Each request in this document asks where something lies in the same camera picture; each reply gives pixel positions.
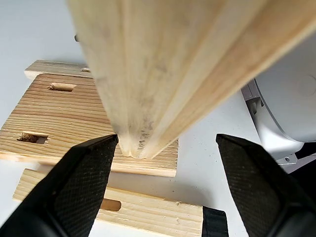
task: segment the textured rubber surface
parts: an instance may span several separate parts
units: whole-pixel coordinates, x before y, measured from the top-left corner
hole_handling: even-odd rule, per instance
[[[265,237],[280,212],[279,198],[244,149],[253,144],[217,137],[229,188],[250,237]]]
[[[224,211],[203,207],[202,237],[228,237],[227,218]]]
[[[87,237],[101,206],[117,141],[97,143],[57,193],[52,213],[72,237]]]

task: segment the mortise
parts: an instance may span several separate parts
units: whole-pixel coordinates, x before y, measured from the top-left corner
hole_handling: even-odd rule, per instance
[[[120,201],[104,198],[101,203],[100,209],[107,210],[107,211],[119,211],[120,207],[121,207]]]
[[[90,68],[82,68],[81,69],[82,72],[85,72],[85,73],[90,73]]]
[[[39,133],[39,132],[24,131],[21,133],[20,137],[17,140],[22,141],[22,142],[44,144],[47,139],[48,139],[47,134]]]
[[[56,83],[52,82],[49,86],[49,90],[59,90],[59,91],[68,91],[71,92],[75,88],[76,85],[74,84],[67,84],[67,83]]]

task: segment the white tabletop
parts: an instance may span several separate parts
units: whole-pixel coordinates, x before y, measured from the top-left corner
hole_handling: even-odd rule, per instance
[[[0,125],[28,85],[23,70],[37,59],[84,63],[75,32],[62,0],[3,0],[0,3]],[[111,173],[108,186],[204,205],[224,210],[230,237],[247,236],[230,194],[215,142],[226,133],[260,143],[248,109],[239,91],[210,113],[179,140],[175,178]],[[18,203],[12,195],[24,168],[43,169],[38,164],[0,160],[0,225]],[[90,236],[159,236],[96,221]]]

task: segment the wooden board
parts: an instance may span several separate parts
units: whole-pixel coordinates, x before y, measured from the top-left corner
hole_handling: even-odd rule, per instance
[[[313,32],[315,0],[68,0],[123,154],[152,158]]]
[[[49,90],[52,84],[73,90]],[[17,140],[25,134],[43,144]],[[92,78],[40,74],[1,128],[0,158],[55,165],[70,147],[108,134],[113,130]],[[111,171],[174,177],[177,157],[178,141],[153,160],[124,157],[117,146]]]
[[[25,169],[13,198],[22,201],[45,176],[44,173]],[[166,236],[201,236],[202,206],[168,201],[113,188],[106,188],[104,198],[120,201],[121,207],[118,211],[100,209],[96,220],[161,233]]]
[[[90,69],[86,65],[50,62],[44,60],[36,60],[27,69],[25,69],[24,74],[30,80],[34,80],[40,74],[92,78]]]

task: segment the routed groove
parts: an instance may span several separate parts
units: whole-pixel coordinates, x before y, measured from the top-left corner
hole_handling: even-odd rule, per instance
[[[49,86],[49,90],[59,90],[59,91],[68,91],[71,92],[75,88],[76,85],[74,84],[67,84],[67,83],[56,83],[52,82]]]

